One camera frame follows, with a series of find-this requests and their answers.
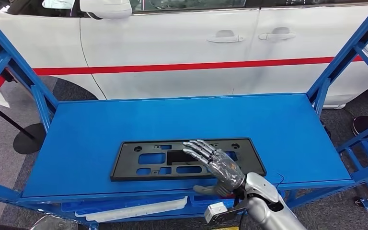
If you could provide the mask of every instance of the caster wheel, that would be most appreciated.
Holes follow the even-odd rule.
[[[353,119],[352,132],[355,136],[368,128],[368,116],[358,116]]]
[[[353,202],[355,203],[355,205],[356,206],[358,206],[358,207],[365,207],[364,205],[363,205],[363,203],[362,203],[362,201],[361,200],[363,200],[363,198],[361,198],[361,197],[359,197],[359,196],[355,196],[354,198],[353,198]]]

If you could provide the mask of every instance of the rectangular hole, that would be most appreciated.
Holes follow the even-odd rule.
[[[149,175],[151,172],[150,168],[140,168],[136,170],[137,175]]]
[[[171,167],[161,167],[159,174],[171,174]]]
[[[139,156],[139,164],[163,164],[166,161],[166,154],[158,153],[143,153]]]
[[[180,166],[177,167],[177,173],[200,173],[202,168],[200,166]]]
[[[200,165],[201,163],[192,156],[186,154],[182,150],[167,151],[167,165],[183,165],[183,164]]]
[[[153,148],[157,150],[171,150],[172,146],[171,145],[155,145]]]
[[[162,150],[171,150],[171,145],[160,145]]]
[[[234,151],[226,151],[225,152],[233,161],[237,161],[238,158],[236,157],[236,152]]]

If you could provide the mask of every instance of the side mirror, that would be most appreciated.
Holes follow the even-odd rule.
[[[80,9],[106,19],[127,18],[132,14],[129,0],[80,0]]]

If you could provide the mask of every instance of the door handle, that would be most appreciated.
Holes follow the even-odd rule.
[[[297,34],[292,33],[288,27],[277,27],[271,33],[263,33],[258,36],[260,40],[287,40],[294,38]]]
[[[287,40],[294,38],[296,33],[288,33],[288,34],[273,34],[273,33],[264,33],[260,34],[258,37],[260,40]]]
[[[220,30],[213,37],[207,38],[207,41],[214,43],[241,42],[244,38],[236,35],[232,30]]]

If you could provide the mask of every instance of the silver robotic arm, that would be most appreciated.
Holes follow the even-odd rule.
[[[183,151],[202,162],[218,179],[217,185],[213,187],[195,185],[196,192],[220,196],[233,192],[242,198],[238,205],[229,209],[223,203],[208,206],[204,214],[208,223],[234,217],[246,210],[264,230],[306,230],[287,207],[274,185],[264,177],[254,172],[245,176],[225,152],[215,149],[203,140],[191,140],[183,144]]]

